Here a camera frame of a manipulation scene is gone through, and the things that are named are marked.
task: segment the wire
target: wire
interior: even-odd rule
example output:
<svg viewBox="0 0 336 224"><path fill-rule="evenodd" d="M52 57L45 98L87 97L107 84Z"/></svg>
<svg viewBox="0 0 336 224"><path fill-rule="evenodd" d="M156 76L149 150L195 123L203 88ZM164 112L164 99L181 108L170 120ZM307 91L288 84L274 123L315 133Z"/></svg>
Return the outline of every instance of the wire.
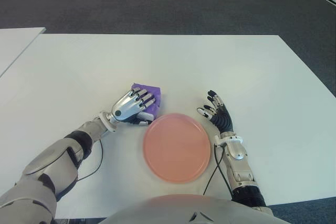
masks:
<svg viewBox="0 0 336 224"><path fill-rule="evenodd" d="M224 148L222 147L222 155L221 155L221 157L220 157L221 159L218 161L217 153L216 153L216 145L214 144L214 156L215 156L215 161L216 161L216 168L215 168L214 171L212 172L211 177L210 177L208 183L206 184L206 187L205 187L205 190L204 190L204 192L203 192L203 195L205 195L205 192L206 192L206 190L208 189L208 186L209 186L209 184L210 184L210 182L211 182L211 179L213 178L215 172L217 171L217 169L219 169L219 171L220 171L220 173L221 173L221 175L222 175L222 177L223 177L223 179L224 179L224 181L225 181L226 187L227 187L227 189L229 190L229 193L230 193L230 195L231 195L231 198L233 198L233 193L232 193L232 191L231 191L230 185L228 184L228 182L227 182L227 180L226 180L226 178L225 178L225 176L224 176L224 173L223 173L223 171L222 171L222 169L221 169L221 166L220 166L220 163L221 163L221 161L223 160L223 156L224 156Z"/></svg>
<svg viewBox="0 0 336 224"><path fill-rule="evenodd" d="M78 179L77 182L78 182L78 181L81 181L81 180L83 180L83 179L85 179L85 178L87 178L87 177L90 177L90 176L93 175L96 171L99 170L99 168L100 168L100 166L101 166L101 163L103 162L103 157L104 157L104 150L103 150L103 145L102 145L102 143L101 143L101 140L99 140L99 143L100 143L100 147L101 147L101 160L100 160L99 166L97 167L97 169L96 169L94 172L90 173L89 175L87 175L87 176L85 176L85 177L83 177L83 178Z"/></svg>
<svg viewBox="0 0 336 224"><path fill-rule="evenodd" d="M216 156L216 145L214 145L214 154L215 154L215 156ZM219 163L221 163L221 161L222 161L222 159L223 159L223 156L224 156L224 152L222 152L222 156L220 157L221 159L219 160ZM219 167L219 163L216 165L216 168L215 168L214 171L212 172L211 177L210 177L210 179L209 179L209 181L208 181L208 183L206 184L206 187L205 187L205 189L204 189L203 195L205 195L205 192L206 192L206 190L207 190L208 187L209 187L209 184L210 184L210 182L211 182L211 180L212 180L212 177L215 175L215 172L217 171L217 169L218 169L218 167Z"/></svg>
<svg viewBox="0 0 336 224"><path fill-rule="evenodd" d="M230 193L230 195L231 195L231 198L233 198L233 193L232 193L232 191L231 191L231 188L230 188L230 186L229 186L229 184L228 184L228 182L227 182L227 180L226 180L226 178L225 178L225 176L224 176L224 173L223 173L223 171L222 171L222 169L221 169L221 167L220 167L220 165L219 165L219 162L218 162L218 159L217 159L217 155L215 154L215 160L216 160L216 164L217 164L217 166L218 166L218 169L219 169L219 171L220 171L220 173L221 173L221 175L222 175L222 177L223 177L223 179L224 179L224 181L225 181L225 184L226 184L226 187L227 187L227 189L229 190L229 193Z"/></svg>

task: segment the white desk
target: white desk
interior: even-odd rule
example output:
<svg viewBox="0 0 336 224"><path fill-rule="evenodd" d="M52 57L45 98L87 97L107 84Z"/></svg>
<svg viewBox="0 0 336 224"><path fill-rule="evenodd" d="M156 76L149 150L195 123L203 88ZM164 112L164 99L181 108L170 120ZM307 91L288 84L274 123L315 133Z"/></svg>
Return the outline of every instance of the white desk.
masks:
<svg viewBox="0 0 336 224"><path fill-rule="evenodd" d="M43 27L0 29L0 77L44 31Z"/></svg>
<svg viewBox="0 0 336 224"><path fill-rule="evenodd" d="M213 89L269 205L336 196L336 99L278 36L40 35L0 78L4 193L37 154L101 110L133 82L159 86L161 114L196 112ZM196 181L169 184L142 156L145 127L120 125L105 137L100 170L58 204L56 218L107 217L166 194L201 194L214 169ZM94 170L100 146L80 168ZM207 195L229 198L216 174Z"/></svg>

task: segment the dark floor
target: dark floor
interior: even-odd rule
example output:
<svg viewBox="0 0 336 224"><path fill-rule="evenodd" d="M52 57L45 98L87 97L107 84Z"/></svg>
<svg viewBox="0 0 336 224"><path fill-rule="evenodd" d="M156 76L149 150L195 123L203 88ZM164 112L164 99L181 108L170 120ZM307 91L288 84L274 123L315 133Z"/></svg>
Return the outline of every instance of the dark floor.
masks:
<svg viewBox="0 0 336 224"><path fill-rule="evenodd" d="M275 34L336 95L336 7L324 0L0 0L0 28L47 33Z"/></svg>

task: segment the purple cloth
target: purple cloth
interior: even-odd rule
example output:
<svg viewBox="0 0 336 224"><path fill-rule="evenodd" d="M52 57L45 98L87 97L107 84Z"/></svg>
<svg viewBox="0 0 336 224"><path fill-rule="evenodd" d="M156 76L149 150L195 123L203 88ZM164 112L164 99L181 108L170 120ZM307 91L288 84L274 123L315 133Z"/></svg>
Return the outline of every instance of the purple cloth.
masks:
<svg viewBox="0 0 336 224"><path fill-rule="evenodd" d="M154 116L154 119L157 116L157 113L160 109L160 102L161 102L161 90L158 87L153 86L146 86L138 83L134 83L132 85L132 88L139 87L140 89L146 89L148 93L151 93L155 97L155 102L151 106L149 106L147 109L144 110L144 112L152 114Z"/></svg>

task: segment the robotic arm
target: robotic arm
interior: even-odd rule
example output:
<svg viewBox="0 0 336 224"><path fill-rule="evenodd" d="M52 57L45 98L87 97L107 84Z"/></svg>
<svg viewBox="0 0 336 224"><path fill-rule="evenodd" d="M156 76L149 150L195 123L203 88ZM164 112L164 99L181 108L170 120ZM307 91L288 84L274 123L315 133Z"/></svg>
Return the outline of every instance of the robotic arm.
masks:
<svg viewBox="0 0 336 224"><path fill-rule="evenodd" d="M204 109L197 108L197 111L219 130L220 136L215 136L215 147L224 148L223 160L232 191L232 201L272 215L271 209L266 207L264 198L248 165L248 155L242 146L243 139L233 131L229 112L222 99L214 91L209 91L208 95L207 98L214 108L204 105Z"/></svg>
<svg viewBox="0 0 336 224"><path fill-rule="evenodd" d="M63 139L46 148L26 166L15 186L0 197L1 223L54 222L56 203L70 191L78 179L78 168L93 144L107 131L116 131L117 123L150 124L141 112L155 102L145 89L128 91L99 117L86 122Z"/></svg>

